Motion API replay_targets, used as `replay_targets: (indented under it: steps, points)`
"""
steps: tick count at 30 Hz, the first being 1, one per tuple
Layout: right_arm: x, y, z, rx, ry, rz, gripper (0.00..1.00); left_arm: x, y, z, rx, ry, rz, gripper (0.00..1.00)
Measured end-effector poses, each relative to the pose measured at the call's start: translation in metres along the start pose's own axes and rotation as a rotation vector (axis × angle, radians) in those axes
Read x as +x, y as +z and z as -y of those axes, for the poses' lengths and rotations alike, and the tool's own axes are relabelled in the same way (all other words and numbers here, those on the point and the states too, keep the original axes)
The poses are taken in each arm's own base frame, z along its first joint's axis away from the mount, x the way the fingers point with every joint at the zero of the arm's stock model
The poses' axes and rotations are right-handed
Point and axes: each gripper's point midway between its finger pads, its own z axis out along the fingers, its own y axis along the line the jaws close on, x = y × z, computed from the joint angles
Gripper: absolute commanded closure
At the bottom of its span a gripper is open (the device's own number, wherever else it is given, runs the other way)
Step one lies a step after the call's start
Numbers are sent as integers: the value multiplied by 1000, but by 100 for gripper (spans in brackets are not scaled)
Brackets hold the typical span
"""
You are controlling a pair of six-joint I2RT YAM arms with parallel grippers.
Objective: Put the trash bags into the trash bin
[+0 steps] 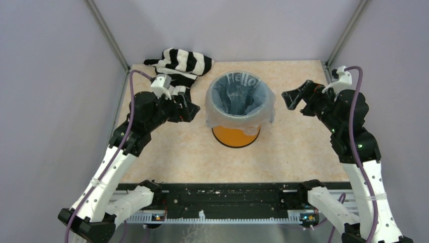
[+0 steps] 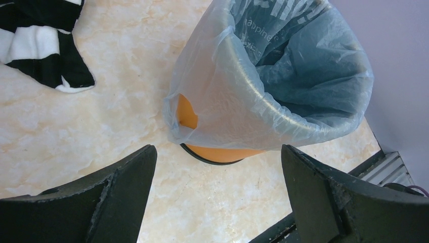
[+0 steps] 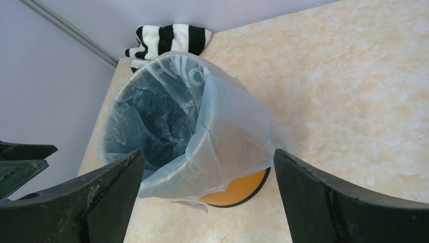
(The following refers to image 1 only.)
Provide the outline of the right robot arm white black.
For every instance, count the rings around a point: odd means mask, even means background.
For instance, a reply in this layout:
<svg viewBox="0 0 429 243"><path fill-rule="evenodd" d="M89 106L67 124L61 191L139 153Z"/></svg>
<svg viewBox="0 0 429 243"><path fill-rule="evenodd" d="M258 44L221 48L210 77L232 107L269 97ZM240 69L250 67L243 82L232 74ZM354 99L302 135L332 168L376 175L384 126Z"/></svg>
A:
<svg viewBox="0 0 429 243"><path fill-rule="evenodd" d="M376 138L364 128L369 106L365 96L351 89L338 93L311 80L282 93L286 107L313 116L330 131L330 143L352 187L357 213L351 213L319 180L299 184L296 201L314 206L341 235L342 242L411 242L396 225L381 175Z"/></svg>

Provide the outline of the orange trash bin gold rim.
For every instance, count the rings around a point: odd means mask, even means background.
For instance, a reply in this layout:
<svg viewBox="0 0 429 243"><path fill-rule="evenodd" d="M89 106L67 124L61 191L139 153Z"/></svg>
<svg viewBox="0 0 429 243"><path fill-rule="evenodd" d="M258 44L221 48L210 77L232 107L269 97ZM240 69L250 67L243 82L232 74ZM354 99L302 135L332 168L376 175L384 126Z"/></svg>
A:
<svg viewBox="0 0 429 243"><path fill-rule="evenodd" d="M258 126L257 133L247 135L243 130L230 129L222 126L211 128L215 139L222 145L229 148L244 148L252 144L259 136L261 126Z"/></svg>

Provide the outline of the translucent blue plastic bag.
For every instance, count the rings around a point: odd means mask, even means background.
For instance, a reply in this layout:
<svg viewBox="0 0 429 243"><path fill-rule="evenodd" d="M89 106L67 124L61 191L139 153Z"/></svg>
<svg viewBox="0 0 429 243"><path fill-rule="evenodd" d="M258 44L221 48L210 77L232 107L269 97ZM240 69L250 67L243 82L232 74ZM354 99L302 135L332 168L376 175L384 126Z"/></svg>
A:
<svg viewBox="0 0 429 243"><path fill-rule="evenodd" d="M276 97L257 75L231 71L214 79L205 96L205 123L257 134L258 127L275 119Z"/></svg>

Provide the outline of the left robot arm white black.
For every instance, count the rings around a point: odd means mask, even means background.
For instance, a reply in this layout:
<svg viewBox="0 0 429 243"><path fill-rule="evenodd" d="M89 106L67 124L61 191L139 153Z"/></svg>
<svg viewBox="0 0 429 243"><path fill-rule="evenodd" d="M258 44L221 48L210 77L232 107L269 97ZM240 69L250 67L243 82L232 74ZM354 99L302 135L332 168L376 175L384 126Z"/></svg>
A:
<svg viewBox="0 0 429 243"><path fill-rule="evenodd" d="M145 180L122 198L111 198L125 172L151 141L151 133L166 122L190 123L200 111L184 92L168 98L154 92L136 93L126 120L114 131L102 162L80 198L63 208L58 219L66 225L65 242L109 242L116 229L138 210L162 203L160 186Z"/></svg>

